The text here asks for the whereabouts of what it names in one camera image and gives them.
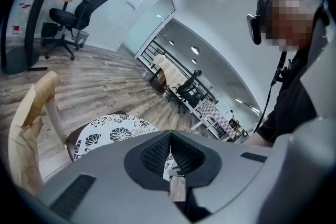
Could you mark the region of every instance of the round ceiling lamp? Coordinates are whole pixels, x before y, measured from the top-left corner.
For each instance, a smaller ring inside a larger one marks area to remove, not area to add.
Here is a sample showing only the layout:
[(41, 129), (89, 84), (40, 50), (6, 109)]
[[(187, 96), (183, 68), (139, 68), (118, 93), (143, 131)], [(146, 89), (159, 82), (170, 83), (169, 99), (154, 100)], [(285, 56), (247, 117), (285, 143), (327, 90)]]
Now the round ceiling lamp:
[(191, 50), (195, 53), (195, 54), (199, 54), (199, 49), (197, 47), (191, 47)]

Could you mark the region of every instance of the white and black floral fabric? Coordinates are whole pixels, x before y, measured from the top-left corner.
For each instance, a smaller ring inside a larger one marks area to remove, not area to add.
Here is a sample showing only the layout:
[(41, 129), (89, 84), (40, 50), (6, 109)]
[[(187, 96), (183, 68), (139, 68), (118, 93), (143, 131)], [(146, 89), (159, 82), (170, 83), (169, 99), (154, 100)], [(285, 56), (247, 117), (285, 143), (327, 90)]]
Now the white and black floral fabric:
[[(118, 114), (102, 116), (90, 122), (81, 131), (73, 156), (78, 160), (97, 147), (157, 131), (159, 129), (148, 121), (135, 116)], [(169, 181), (168, 170), (172, 168), (173, 163), (174, 159), (170, 154), (163, 173), (163, 178), (167, 181)]]

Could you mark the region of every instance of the pink checkered cloth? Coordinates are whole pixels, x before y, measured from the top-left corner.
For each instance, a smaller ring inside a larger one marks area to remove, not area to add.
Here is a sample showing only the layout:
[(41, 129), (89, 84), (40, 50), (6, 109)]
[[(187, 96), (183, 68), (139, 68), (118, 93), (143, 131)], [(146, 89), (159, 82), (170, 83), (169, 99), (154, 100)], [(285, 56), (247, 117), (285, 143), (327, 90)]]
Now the pink checkered cloth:
[(204, 119), (204, 121), (207, 121), (210, 118), (212, 118), (214, 121), (216, 121), (223, 128), (223, 130), (231, 138), (233, 138), (235, 136), (235, 131), (231, 128), (231, 126), (228, 124), (228, 122), (224, 119), (224, 117), (219, 113), (219, 111), (216, 109), (216, 107), (210, 101), (205, 101), (198, 108), (198, 110), (202, 114), (202, 118)]

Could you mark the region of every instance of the black shirt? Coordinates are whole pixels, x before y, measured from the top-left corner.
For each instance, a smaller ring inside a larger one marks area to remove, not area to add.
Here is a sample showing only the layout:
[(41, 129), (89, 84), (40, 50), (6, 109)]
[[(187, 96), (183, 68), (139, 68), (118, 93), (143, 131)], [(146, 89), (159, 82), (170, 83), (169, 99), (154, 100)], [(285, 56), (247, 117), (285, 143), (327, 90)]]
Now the black shirt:
[(314, 24), (310, 47), (299, 50), (293, 58), (288, 76), (281, 86), (274, 110), (257, 130), (257, 133), (263, 139), (274, 143), (278, 136), (292, 133), (303, 122), (312, 120), (317, 116), (300, 78), (327, 44), (325, 30), (322, 20), (317, 20)]

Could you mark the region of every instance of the black office chair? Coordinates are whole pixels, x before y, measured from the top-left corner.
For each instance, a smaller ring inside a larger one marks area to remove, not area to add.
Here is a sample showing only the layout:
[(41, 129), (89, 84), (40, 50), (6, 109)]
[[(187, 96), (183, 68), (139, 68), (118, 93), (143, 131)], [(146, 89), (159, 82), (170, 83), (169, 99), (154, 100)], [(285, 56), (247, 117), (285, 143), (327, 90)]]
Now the black office chair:
[(46, 59), (50, 58), (50, 52), (56, 49), (57, 47), (64, 47), (70, 54), (71, 60), (75, 59), (74, 53), (71, 51), (68, 45), (76, 46), (76, 49), (79, 49), (79, 46), (71, 41), (65, 40), (65, 31), (71, 31), (72, 40), (74, 39), (74, 35), (72, 34), (72, 29), (83, 30), (90, 23), (91, 14), (105, 3), (107, 0), (82, 0), (82, 3), (78, 5), (75, 10), (75, 13), (72, 14), (66, 11), (68, 2), (64, 3), (63, 9), (52, 8), (49, 11), (50, 18), (60, 24), (58, 30), (61, 31), (63, 27), (65, 27), (64, 32), (61, 38), (52, 38), (52, 39), (44, 39), (42, 41), (42, 45), (45, 46), (47, 44), (54, 44), (54, 46), (49, 49), (45, 55)]
[(195, 70), (193, 75), (181, 86), (178, 87), (177, 89), (177, 94), (180, 95), (181, 99), (176, 97), (174, 94), (171, 94), (169, 99), (168, 99), (168, 102), (170, 102), (171, 100), (171, 97), (174, 98), (173, 101), (175, 101), (176, 103), (178, 103), (178, 107), (179, 107), (179, 110), (178, 110), (178, 114), (180, 114), (181, 112), (181, 105), (182, 105), (182, 102), (188, 102), (189, 105), (192, 107), (192, 108), (195, 108), (199, 102), (199, 98), (197, 97), (197, 93), (195, 94), (190, 94), (189, 91), (191, 89), (191, 86), (194, 82), (194, 80), (196, 79), (196, 77), (199, 77), (200, 75), (202, 74), (202, 71), (200, 70)]

